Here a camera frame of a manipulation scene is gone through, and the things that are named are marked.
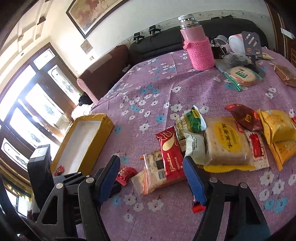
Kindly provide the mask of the red white zigzag sachet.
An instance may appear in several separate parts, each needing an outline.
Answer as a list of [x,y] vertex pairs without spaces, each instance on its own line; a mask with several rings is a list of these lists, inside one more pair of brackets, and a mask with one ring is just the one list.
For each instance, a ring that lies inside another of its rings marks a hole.
[[269,168],[269,161],[263,143],[263,139],[259,132],[251,132],[244,130],[244,134],[249,142],[250,150],[252,153],[252,163],[255,166],[255,170],[261,170]]

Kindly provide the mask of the small red candy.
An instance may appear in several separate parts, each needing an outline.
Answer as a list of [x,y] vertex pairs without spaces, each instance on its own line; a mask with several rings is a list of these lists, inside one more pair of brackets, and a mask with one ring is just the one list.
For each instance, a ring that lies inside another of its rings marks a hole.
[[60,165],[54,172],[54,176],[61,176],[64,173],[64,167]]
[[115,180],[120,185],[126,186],[128,183],[128,180],[130,180],[130,178],[132,178],[135,175],[137,175],[137,170],[135,168],[124,167],[119,171]]

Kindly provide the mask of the square cracker pack yellow label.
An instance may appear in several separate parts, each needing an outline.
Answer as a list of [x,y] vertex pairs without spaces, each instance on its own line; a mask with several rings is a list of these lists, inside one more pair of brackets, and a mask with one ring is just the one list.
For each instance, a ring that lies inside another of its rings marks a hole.
[[225,173],[255,170],[249,142],[243,128],[233,117],[205,118],[206,154],[204,170]]

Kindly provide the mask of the clear orange cracker pack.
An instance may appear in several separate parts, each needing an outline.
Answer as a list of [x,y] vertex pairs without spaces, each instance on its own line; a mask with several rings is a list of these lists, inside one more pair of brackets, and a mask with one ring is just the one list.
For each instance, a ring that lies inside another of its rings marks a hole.
[[144,169],[130,179],[134,190],[139,196],[147,195],[158,188],[185,180],[185,177],[171,181],[167,180],[160,150],[144,154],[143,158]]

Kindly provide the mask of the white snack packet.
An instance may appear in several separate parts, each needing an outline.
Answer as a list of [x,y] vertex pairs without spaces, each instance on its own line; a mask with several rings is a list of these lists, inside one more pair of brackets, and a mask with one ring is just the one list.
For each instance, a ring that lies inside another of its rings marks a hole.
[[208,165],[209,158],[206,155],[204,136],[184,131],[184,137],[186,140],[185,156],[190,156],[197,165]]

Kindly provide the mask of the puffy yellow snack pack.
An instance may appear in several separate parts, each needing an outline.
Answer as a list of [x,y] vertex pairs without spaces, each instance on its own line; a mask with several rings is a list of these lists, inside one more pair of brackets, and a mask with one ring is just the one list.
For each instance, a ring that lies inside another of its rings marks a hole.
[[295,140],[295,123],[281,110],[257,111],[267,144]]

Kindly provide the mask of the red Golden snack packet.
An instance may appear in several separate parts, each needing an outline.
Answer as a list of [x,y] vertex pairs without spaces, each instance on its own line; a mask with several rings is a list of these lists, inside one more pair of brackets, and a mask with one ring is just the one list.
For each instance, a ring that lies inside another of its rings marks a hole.
[[184,157],[176,136],[175,128],[170,126],[166,130],[157,133],[156,139],[159,141],[167,181],[175,181],[184,178]]

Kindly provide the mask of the dark red snack packet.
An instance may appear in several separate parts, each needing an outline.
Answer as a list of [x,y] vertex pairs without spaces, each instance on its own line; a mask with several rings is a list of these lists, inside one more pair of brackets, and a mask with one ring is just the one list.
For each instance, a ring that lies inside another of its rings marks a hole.
[[258,132],[263,129],[261,119],[257,112],[243,104],[229,104],[225,106],[234,119],[245,129]]

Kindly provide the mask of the green snack packet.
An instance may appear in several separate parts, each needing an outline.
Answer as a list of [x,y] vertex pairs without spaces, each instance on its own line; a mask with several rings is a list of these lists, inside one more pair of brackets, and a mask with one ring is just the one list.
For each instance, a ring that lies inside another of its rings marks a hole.
[[184,132],[200,133],[205,131],[206,128],[206,122],[195,105],[189,112],[183,114],[175,121],[175,129],[178,140],[183,140],[185,138]]

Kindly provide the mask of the flat yellow biscuit pack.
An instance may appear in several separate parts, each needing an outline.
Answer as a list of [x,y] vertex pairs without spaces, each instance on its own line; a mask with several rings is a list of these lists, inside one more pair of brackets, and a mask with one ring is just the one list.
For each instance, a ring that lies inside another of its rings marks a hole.
[[296,153],[295,140],[281,141],[269,145],[279,171],[283,169],[286,161],[291,159]]

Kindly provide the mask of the purple floral tablecloth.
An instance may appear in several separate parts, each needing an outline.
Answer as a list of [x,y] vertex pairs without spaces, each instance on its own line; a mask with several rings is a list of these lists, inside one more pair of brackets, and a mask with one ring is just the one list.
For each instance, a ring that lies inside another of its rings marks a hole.
[[192,240],[211,195],[194,184],[195,166],[218,184],[245,185],[268,233],[295,216],[295,88],[275,67],[295,72],[264,49],[264,78],[238,91],[217,68],[197,71],[180,50],[138,63],[93,108],[114,128],[94,166],[118,156],[134,168],[100,216],[110,240]]

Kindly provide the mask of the brown wrapped snack pack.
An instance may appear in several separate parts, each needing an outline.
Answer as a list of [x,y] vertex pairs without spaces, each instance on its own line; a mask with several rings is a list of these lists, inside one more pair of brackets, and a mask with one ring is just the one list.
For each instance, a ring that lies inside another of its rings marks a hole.
[[295,75],[287,67],[275,65],[274,72],[286,86],[296,88]]

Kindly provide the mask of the black clamp on sofa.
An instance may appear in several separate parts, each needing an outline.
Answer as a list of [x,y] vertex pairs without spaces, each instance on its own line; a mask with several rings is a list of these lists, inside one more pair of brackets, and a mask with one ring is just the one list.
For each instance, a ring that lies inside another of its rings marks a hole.
[[133,41],[136,42],[137,44],[140,42],[141,39],[143,39],[144,36],[141,35],[140,32],[134,33],[133,34]]
[[157,28],[156,25],[152,25],[149,27],[149,34],[151,37],[154,37],[156,35],[156,33],[160,33],[161,29]]

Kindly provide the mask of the white plastic jar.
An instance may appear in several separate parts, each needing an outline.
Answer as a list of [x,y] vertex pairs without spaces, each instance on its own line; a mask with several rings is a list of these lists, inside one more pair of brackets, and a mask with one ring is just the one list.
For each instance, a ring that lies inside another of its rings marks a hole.
[[245,54],[242,34],[231,35],[228,38],[230,49],[236,54]]

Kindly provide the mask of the small wall plaque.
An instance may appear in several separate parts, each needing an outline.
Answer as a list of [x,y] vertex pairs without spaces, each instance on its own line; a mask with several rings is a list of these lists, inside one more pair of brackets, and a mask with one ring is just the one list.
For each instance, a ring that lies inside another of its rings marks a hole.
[[88,42],[87,39],[80,45],[81,49],[84,51],[85,54],[88,54],[92,49],[92,45]]

